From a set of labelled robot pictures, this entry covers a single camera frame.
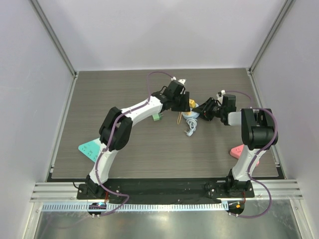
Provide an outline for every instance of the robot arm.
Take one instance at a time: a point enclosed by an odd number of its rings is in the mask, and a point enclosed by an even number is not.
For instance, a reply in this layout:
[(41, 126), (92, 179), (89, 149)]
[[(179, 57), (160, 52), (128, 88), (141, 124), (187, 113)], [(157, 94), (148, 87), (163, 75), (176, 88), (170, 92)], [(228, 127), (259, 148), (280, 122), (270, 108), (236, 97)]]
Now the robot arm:
[[(263, 151), (260, 150), (274, 137), (275, 125), (270, 115), (262, 110), (253, 109), (242, 109), (236, 112), (235, 104), (236, 97), (225, 94), (225, 91), (222, 91), (217, 94), (217, 100), (209, 98), (205, 103), (193, 109), (204, 120), (211, 121), (216, 117), (220, 118), (224, 125), (241, 126), (242, 141), (244, 143), (243, 151), (238, 162), (226, 177), (226, 183), (223, 184), (223, 187), (217, 184), (210, 185), (211, 189), (218, 188), (220, 190), (220, 192), (211, 194), (212, 198), (218, 198), (223, 193), (238, 195), (243, 192), (253, 192), (249, 174), (252, 174), (260, 157), (270, 147), (265, 148)], [(277, 141), (278, 134), (272, 145), (276, 144)], [(254, 194), (251, 193), (247, 197), (254, 197)]]
[[(168, 87), (163, 87), (163, 92), (154, 92), (147, 100), (142, 101), (134, 106), (125, 109), (113, 107), (107, 114), (100, 130), (100, 153), (106, 148), (108, 140), (111, 138), (111, 129), (116, 118), (124, 112), (128, 112), (122, 116), (117, 124), (111, 139), (109, 149), (103, 153), (99, 163), (96, 162), (99, 179), (105, 183), (109, 178), (109, 171), (118, 151), (121, 150), (129, 141), (132, 127), (138, 122), (149, 116), (171, 109), (177, 112), (188, 112), (189, 108), (189, 92), (185, 91), (186, 80), (172, 79)], [(101, 194), (99, 182), (96, 178), (96, 165), (86, 178), (86, 185), (95, 195)]]
[[(147, 100), (140, 102), (140, 103), (138, 103), (132, 107), (126, 108), (126, 109), (121, 109), (121, 112), (130, 111), (130, 109), (134, 109), (138, 106), (143, 105), (146, 101)], [(133, 127), (138, 122), (146, 119), (147, 117), (152, 116), (152, 115), (157, 114), (157, 113), (160, 113), (162, 110), (162, 107), (163, 107), (163, 104), (160, 102), (160, 100), (154, 96), (151, 96), (150, 101), (148, 102), (148, 104), (146, 106), (144, 106), (136, 111), (133, 111), (133, 112), (126, 114), (125, 117), (126, 117), (126, 119), (130, 119), (130, 121), (132, 121), (131, 125)], [(101, 143), (100, 153), (103, 150), (103, 148), (105, 148), (105, 147), (106, 147), (106, 144)], [(110, 168), (112, 166), (112, 163), (114, 161), (115, 156), (119, 152), (116, 149), (113, 149), (111, 151), (110, 150), (111, 149), (108, 149), (106, 152), (104, 152), (104, 154), (99, 162), (99, 165), (98, 165), (99, 177), (100, 177), (100, 180), (102, 183), (104, 183), (108, 180)], [(98, 183), (97, 178), (96, 178), (96, 174), (95, 174), (95, 166), (89, 175), (90, 175), (90, 178), (93, 182)]]

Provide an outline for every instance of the gray wood grain surface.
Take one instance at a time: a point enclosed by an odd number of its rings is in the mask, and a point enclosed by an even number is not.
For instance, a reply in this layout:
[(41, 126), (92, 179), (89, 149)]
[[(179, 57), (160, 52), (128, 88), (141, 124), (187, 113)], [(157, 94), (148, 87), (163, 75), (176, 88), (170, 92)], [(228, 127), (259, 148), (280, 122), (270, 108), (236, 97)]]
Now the gray wood grain surface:
[[(113, 106), (126, 108), (147, 98), (146, 75), (151, 70), (80, 72), (63, 130), (52, 178), (85, 178), (94, 163), (78, 146), (99, 137), (98, 130)], [(202, 104), (220, 90), (240, 90), (253, 95), (245, 69), (167, 70), (187, 79), (190, 98)], [(151, 78), (152, 92), (169, 84), (162, 74)], [(237, 94), (237, 108), (249, 100)], [(241, 128), (224, 126), (219, 119), (198, 121), (187, 137), (187, 124), (178, 113), (166, 111), (160, 121), (147, 118), (134, 126), (128, 145), (118, 153), (110, 178), (224, 177), (236, 164), (229, 155), (241, 144)], [(277, 176), (271, 152), (267, 152), (254, 176)]]

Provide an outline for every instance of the purple cable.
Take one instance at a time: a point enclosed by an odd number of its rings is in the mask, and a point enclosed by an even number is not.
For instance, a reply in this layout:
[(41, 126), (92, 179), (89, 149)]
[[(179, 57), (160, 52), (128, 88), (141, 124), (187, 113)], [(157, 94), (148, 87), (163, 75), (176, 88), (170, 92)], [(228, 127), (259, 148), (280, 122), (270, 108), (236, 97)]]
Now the purple cable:
[(147, 87), (148, 87), (148, 94), (149, 94), (148, 99), (146, 100), (146, 102), (145, 102), (144, 104), (142, 104), (142, 105), (140, 105), (140, 106), (137, 106), (137, 107), (135, 107), (135, 108), (133, 108), (133, 109), (131, 109), (131, 110), (129, 110), (129, 111), (126, 111), (126, 112), (120, 114), (120, 115), (115, 119), (115, 121), (114, 121), (114, 123), (113, 123), (113, 126), (112, 126), (112, 129), (111, 129), (111, 133), (110, 133), (110, 137), (109, 137), (109, 140), (108, 140), (108, 144), (106, 145), (106, 148), (102, 149), (101, 153), (100, 153), (99, 156), (98, 156), (98, 159), (96, 160), (96, 164), (95, 164), (95, 176), (96, 176), (96, 179), (98, 180), (100, 186), (101, 186), (105, 191), (107, 191), (107, 192), (109, 192), (109, 193), (112, 193), (113, 195), (120, 196), (120, 197), (126, 197), (126, 199), (124, 200), (124, 202), (121, 203), (119, 206), (117, 206), (115, 209), (113, 209), (113, 210), (111, 210), (111, 211), (109, 211), (109, 212), (103, 213), (103, 214), (101, 214), (100, 216), (107, 216), (107, 215), (109, 215), (109, 214), (114, 213), (117, 209), (119, 209), (120, 207), (122, 207), (122, 206), (130, 199), (130, 196), (129, 196), (128, 194), (122, 194), (122, 193), (113, 192), (113, 191), (111, 191), (110, 189), (106, 188), (106, 187), (103, 185), (103, 183), (101, 182), (100, 177), (99, 177), (99, 175), (98, 175), (98, 165), (99, 165), (99, 162), (100, 162), (100, 160), (101, 160), (101, 157), (102, 157), (103, 153), (105, 153), (105, 152), (110, 148), (110, 144), (111, 144), (111, 141), (112, 141), (112, 138), (113, 138), (113, 135), (114, 135), (114, 131), (115, 131), (115, 128), (116, 128), (116, 124), (118, 123), (119, 119), (120, 119), (122, 116), (126, 115), (127, 113), (130, 113), (130, 112), (136, 111), (136, 110), (138, 110), (138, 109), (140, 109), (140, 108), (143, 108), (144, 106), (146, 106), (146, 105), (149, 103), (149, 101), (150, 101), (150, 99), (151, 99), (151, 90), (150, 90), (149, 78), (150, 78), (150, 75), (155, 74), (155, 73), (166, 74), (166, 75), (168, 75), (169, 77), (173, 78), (173, 76), (171, 76), (170, 74), (168, 74), (168, 73), (166, 73), (166, 72), (163, 72), (163, 71), (153, 71), (153, 72), (150, 72), (150, 73), (147, 75)]
[(276, 121), (274, 115), (273, 115), (269, 110), (267, 110), (267, 109), (262, 109), (262, 108), (255, 108), (254, 110), (260, 110), (260, 111), (266, 112), (266, 113), (272, 118), (272, 120), (274, 121), (275, 127), (274, 127), (274, 136), (273, 136), (272, 139), (269, 141), (269, 143), (266, 144), (265, 147), (263, 147), (263, 148), (261, 148), (261, 149), (259, 149), (259, 150), (257, 151), (256, 155), (255, 155), (255, 156), (253, 157), (253, 159), (251, 160), (251, 162), (250, 162), (250, 164), (249, 164), (249, 166), (248, 166), (248, 170), (247, 170), (248, 177), (250, 178), (250, 180), (252, 180), (252, 181), (254, 181), (254, 182), (260, 184), (261, 186), (263, 186), (263, 187), (266, 189), (266, 191), (267, 191), (267, 193), (268, 193), (268, 195), (269, 195), (269, 205), (268, 205), (267, 209), (266, 209), (264, 212), (262, 212), (261, 214), (258, 214), (258, 215), (255, 215), (255, 216), (243, 216), (243, 215), (236, 215), (236, 214), (234, 214), (234, 213), (230, 213), (231, 215), (236, 216), (236, 217), (239, 217), (239, 218), (249, 218), (249, 219), (258, 218), (258, 217), (261, 217), (262, 215), (265, 215), (266, 213), (268, 213), (268, 211), (270, 210), (271, 205), (272, 205), (272, 203), (273, 203), (273, 200), (272, 200), (272, 197), (271, 197), (271, 194), (270, 194), (269, 189), (266, 187), (265, 184), (263, 184), (262, 182), (259, 182), (258, 180), (254, 179), (254, 178), (250, 175), (250, 169), (251, 169), (253, 163), (255, 162), (255, 160), (257, 159), (258, 154), (259, 154), (261, 151), (265, 150), (266, 148), (268, 148), (269, 146), (271, 146), (271, 145), (273, 144), (273, 142), (275, 141), (275, 139), (276, 139), (276, 137), (277, 137), (277, 133), (278, 133), (278, 124), (277, 124), (277, 121)]
[(249, 103), (248, 108), (251, 108), (251, 107), (252, 107), (253, 98), (252, 98), (249, 94), (246, 94), (245, 92), (241, 92), (241, 91), (225, 91), (225, 92), (226, 92), (226, 93), (240, 93), (240, 94), (242, 94), (242, 95), (247, 96), (247, 97), (250, 99), (250, 103)]

